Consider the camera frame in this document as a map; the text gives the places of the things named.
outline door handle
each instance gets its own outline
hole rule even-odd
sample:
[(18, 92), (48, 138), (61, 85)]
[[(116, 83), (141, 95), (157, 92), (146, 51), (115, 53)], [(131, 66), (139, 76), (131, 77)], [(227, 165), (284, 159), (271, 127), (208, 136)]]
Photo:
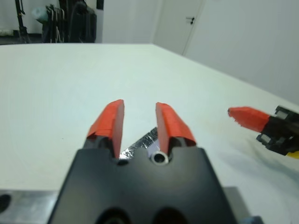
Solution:
[(194, 23), (195, 17), (194, 16), (187, 16), (186, 19), (191, 20), (190, 24), (192, 25)]

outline screw hole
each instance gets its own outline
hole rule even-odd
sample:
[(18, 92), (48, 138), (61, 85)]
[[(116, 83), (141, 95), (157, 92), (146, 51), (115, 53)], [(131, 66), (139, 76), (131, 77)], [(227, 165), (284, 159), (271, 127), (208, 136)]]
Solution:
[(118, 208), (105, 211), (96, 224), (131, 224), (127, 214)]
[(187, 224), (187, 220), (178, 210), (164, 208), (154, 218), (153, 224)]
[(151, 155), (150, 159), (157, 166), (164, 166), (169, 163), (168, 156), (164, 152), (161, 152), (161, 151), (154, 152)]
[(119, 161), (117, 162), (117, 165), (118, 165), (118, 166), (125, 166), (125, 165), (127, 165), (127, 164), (129, 164), (129, 161), (128, 161), (128, 160), (119, 160)]
[(157, 162), (157, 163), (161, 163), (161, 162), (164, 162), (165, 161), (165, 157), (164, 155), (162, 154), (156, 154), (154, 156), (154, 160)]
[(10, 202), (11, 202), (10, 195), (5, 194), (0, 196), (0, 214), (9, 207)]

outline metal ring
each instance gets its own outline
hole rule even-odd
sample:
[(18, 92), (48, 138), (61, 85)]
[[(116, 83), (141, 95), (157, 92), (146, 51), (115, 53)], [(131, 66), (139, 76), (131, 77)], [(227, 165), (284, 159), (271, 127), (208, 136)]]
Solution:
[(167, 163), (169, 163), (169, 159), (168, 159), (168, 156), (167, 154), (165, 154), (164, 152), (162, 151), (155, 151), (150, 159), (152, 160), (152, 162), (154, 164), (156, 164), (157, 166), (163, 166), (163, 165), (166, 165)]

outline yellow part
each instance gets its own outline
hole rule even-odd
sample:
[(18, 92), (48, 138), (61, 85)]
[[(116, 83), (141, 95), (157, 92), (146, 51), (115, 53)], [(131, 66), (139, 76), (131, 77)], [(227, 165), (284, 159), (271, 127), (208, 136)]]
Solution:
[(287, 155), (290, 157), (293, 157), (295, 159), (299, 159), (299, 151), (294, 152), (294, 153), (288, 153)]

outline metal plate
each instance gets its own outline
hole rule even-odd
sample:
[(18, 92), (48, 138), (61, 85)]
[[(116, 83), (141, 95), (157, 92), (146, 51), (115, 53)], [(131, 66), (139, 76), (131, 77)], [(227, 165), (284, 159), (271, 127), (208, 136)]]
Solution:
[(0, 190), (0, 196), (3, 195), (10, 195), (11, 201), (8, 208), (0, 213), (0, 224), (45, 224), (58, 192)]

